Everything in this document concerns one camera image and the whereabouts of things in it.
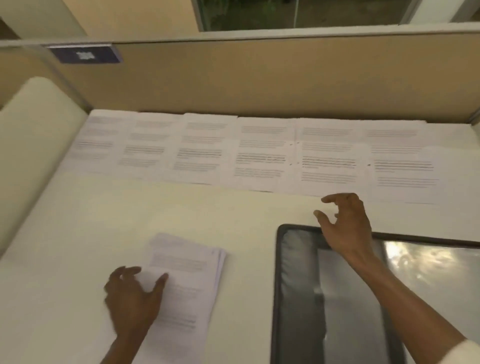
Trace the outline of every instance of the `black border trim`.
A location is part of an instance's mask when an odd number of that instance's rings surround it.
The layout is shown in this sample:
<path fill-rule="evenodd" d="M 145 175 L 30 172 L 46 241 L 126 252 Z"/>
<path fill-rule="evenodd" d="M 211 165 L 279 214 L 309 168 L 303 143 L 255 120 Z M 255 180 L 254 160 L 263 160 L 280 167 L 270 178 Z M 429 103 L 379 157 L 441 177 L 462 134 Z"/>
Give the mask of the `black border trim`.
<path fill-rule="evenodd" d="M 278 336 L 277 329 L 280 321 L 280 294 L 281 294 L 281 249 L 279 249 L 280 242 L 288 230 L 303 230 L 310 232 L 317 232 L 322 234 L 322 229 L 316 226 L 308 225 L 295 225 L 295 224 L 282 224 L 276 231 L 276 243 L 275 243 L 275 278 L 274 278 L 274 301 L 273 301 L 273 317 L 272 317 L 272 341 L 270 347 L 270 364 L 278 364 Z M 455 240 L 455 239 L 442 239 L 431 238 L 427 236 L 416 235 L 402 235 L 402 234 L 389 234 L 386 232 L 373 232 L 372 237 L 380 240 L 399 240 L 409 243 L 419 243 L 427 245 L 442 245 L 456 248 L 473 248 L 480 249 L 480 242 L 468 241 L 468 240 Z M 384 323 L 390 328 L 391 320 L 388 314 L 383 311 Z M 398 343 L 387 341 L 388 349 L 397 352 L 399 350 Z"/>

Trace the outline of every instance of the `forearm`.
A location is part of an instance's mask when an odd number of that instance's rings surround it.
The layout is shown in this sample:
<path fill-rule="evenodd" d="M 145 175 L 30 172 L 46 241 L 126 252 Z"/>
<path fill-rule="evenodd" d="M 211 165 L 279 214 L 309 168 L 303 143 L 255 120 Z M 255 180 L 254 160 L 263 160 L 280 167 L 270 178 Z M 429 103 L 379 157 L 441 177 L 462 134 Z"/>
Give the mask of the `forearm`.
<path fill-rule="evenodd" d="M 101 364 L 132 364 L 148 328 L 139 328 L 117 336 Z"/>
<path fill-rule="evenodd" d="M 389 313 L 417 364 L 436 364 L 465 337 L 376 257 L 348 259 Z"/>

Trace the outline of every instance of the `white table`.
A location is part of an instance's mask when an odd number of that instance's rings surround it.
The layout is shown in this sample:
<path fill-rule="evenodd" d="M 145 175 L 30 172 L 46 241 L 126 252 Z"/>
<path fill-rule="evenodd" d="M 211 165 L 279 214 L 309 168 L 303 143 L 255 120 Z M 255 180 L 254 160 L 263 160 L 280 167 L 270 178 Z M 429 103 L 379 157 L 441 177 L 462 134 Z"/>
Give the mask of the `white table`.
<path fill-rule="evenodd" d="M 444 206 L 366 203 L 374 231 L 480 241 L 480 150 L 455 132 Z M 204 363 L 269 362 L 276 229 L 319 198 L 57 174 L 0 260 L 0 362 L 65 364 L 107 315 L 103 285 L 159 231 L 228 250 Z"/>

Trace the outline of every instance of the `brown partition panel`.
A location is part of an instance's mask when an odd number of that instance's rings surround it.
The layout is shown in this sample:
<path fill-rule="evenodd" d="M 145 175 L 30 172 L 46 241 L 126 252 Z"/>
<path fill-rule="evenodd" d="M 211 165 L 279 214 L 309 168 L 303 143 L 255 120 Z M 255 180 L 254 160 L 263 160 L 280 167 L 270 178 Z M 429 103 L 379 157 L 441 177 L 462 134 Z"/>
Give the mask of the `brown partition panel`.
<path fill-rule="evenodd" d="M 33 49 L 21 47 L 0 48 L 0 108 L 5 105 L 20 87 L 30 78 L 41 76 L 52 80 L 63 92 L 81 107 L 86 107 L 61 76 L 45 63 Z"/>
<path fill-rule="evenodd" d="M 60 65 L 95 107 L 466 122 L 480 34 L 118 44 L 121 64 Z"/>

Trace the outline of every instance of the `person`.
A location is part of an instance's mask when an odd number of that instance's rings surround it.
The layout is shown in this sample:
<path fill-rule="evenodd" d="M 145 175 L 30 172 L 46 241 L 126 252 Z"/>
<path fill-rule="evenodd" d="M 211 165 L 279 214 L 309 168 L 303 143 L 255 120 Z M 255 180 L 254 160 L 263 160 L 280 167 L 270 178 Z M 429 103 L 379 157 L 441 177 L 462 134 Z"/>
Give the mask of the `person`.
<path fill-rule="evenodd" d="M 408 289 L 378 259 L 372 249 L 372 228 L 363 202 L 356 194 L 333 194 L 324 203 L 338 206 L 337 220 L 314 211 L 328 244 L 367 283 L 416 364 L 480 363 L 480 347 L 469 341 L 446 319 Z M 131 364 L 158 315 L 168 275 L 152 292 L 144 292 L 135 279 L 140 267 L 120 267 L 105 285 L 105 303 L 117 338 L 101 364 Z"/>

